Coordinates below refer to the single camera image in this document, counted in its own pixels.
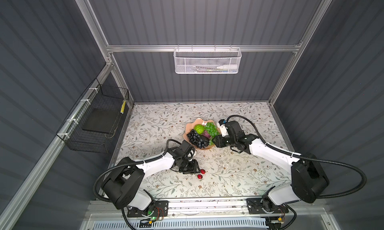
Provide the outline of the dark purple grape bunch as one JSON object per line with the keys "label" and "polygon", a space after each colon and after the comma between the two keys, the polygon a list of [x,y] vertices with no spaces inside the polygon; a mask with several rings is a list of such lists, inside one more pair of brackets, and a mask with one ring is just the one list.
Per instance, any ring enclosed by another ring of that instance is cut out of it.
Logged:
{"label": "dark purple grape bunch", "polygon": [[210,140],[207,137],[198,134],[194,129],[187,134],[187,138],[189,142],[198,149],[207,148],[210,145]]}

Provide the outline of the red cherry pair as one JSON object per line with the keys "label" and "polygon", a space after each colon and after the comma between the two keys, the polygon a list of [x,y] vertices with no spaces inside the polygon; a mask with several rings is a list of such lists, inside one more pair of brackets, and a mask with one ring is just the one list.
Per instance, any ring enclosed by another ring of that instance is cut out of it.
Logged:
{"label": "red cherry pair", "polygon": [[200,173],[197,175],[198,179],[201,180],[203,178],[203,175],[206,173],[204,169],[200,170]]}

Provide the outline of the green grape bunch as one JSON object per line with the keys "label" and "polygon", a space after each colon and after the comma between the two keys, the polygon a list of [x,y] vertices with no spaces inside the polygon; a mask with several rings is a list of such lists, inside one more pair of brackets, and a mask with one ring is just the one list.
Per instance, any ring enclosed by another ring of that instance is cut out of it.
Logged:
{"label": "green grape bunch", "polygon": [[217,135],[220,135],[219,131],[217,130],[217,127],[213,122],[208,122],[205,125],[205,131],[207,131],[211,136],[211,139],[209,139],[209,145],[214,145],[213,138]]}

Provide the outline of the bright green round fruit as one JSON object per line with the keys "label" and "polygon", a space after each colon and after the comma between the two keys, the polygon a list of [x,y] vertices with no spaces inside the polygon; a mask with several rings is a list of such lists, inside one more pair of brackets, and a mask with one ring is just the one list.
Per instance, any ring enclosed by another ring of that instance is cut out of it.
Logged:
{"label": "bright green round fruit", "polygon": [[205,131],[205,127],[204,127],[202,124],[196,124],[196,125],[194,126],[194,131],[195,131],[197,134],[201,135],[201,134],[204,133],[204,131]]}

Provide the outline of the pink faceted fruit bowl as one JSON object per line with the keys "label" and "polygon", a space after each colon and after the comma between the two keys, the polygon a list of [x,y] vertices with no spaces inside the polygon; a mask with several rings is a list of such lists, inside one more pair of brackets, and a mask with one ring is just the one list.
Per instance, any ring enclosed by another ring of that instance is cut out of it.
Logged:
{"label": "pink faceted fruit bowl", "polygon": [[[213,122],[213,123],[215,124],[215,122],[214,122],[213,120],[205,121],[205,120],[203,120],[203,119],[201,119],[201,118],[196,119],[195,122],[193,122],[193,123],[188,123],[188,124],[186,125],[186,130],[185,130],[185,133],[184,133],[184,135],[183,135],[184,139],[185,139],[188,143],[190,143],[189,140],[188,140],[188,138],[187,138],[187,134],[188,134],[192,129],[194,129],[194,126],[195,126],[196,124],[202,124],[203,126],[205,126],[208,122]],[[208,150],[208,149],[213,148],[214,146],[215,146],[215,144],[214,144],[214,145],[209,145],[207,148],[203,148],[203,149],[201,149],[201,150]]]}

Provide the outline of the purple round fruit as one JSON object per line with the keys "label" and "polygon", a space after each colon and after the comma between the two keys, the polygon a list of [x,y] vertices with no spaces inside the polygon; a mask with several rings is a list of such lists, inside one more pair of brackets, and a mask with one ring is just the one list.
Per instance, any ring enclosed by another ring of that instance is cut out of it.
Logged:
{"label": "purple round fruit", "polygon": [[204,136],[204,137],[206,137],[206,138],[208,138],[208,139],[211,139],[211,136],[210,136],[210,134],[209,134],[207,131],[204,131],[204,132],[202,133],[202,136]]}

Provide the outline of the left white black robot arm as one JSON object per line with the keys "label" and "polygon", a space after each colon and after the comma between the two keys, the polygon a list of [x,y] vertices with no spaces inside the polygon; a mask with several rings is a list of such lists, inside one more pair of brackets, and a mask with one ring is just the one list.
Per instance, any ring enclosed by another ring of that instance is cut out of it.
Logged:
{"label": "left white black robot arm", "polygon": [[141,189],[142,181],[169,169],[184,175],[199,174],[198,162],[193,159],[195,151],[185,140],[169,139],[164,152],[159,155],[142,160],[125,157],[96,179],[93,193],[97,199],[112,203],[118,210],[132,207],[149,216],[155,209],[155,199]]}

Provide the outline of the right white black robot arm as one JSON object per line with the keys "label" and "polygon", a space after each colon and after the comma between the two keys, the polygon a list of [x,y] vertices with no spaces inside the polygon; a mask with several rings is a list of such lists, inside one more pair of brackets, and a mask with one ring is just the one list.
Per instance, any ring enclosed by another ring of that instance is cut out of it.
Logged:
{"label": "right white black robot arm", "polygon": [[261,204],[265,211],[272,212],[278,206],[295,201],[311,204],[329,186],[329,179],[314,155],[309,155],[309,160],[300,159],[300,154],[271,145],[258,135],[245,134],[236,121],[222,119],[218,127],[221,134],[213,139],[216,147],[230,147],[239,153],[261,157],[290,174],[290,181],[270,188],[262,196]]}

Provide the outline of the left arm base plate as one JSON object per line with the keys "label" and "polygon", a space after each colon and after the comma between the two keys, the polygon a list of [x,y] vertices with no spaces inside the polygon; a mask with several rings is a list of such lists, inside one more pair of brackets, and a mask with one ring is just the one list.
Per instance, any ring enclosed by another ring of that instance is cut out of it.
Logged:
{"label": "left arm base plate", "polygon": [[166,217],[169,210],[169,201],[152,201],[144,210],[135,207],[127,207],[128,218],[152,218]]}

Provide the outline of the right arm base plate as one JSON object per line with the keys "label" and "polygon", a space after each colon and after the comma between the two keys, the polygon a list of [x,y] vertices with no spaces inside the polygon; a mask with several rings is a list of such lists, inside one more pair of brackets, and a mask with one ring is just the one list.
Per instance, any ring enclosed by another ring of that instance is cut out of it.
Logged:
{"label": "right arm base plate", "polygon": [[275,205],[272,201],[263,198],[246,199],[250,214],[287,214],[290,210],[284,205]]}

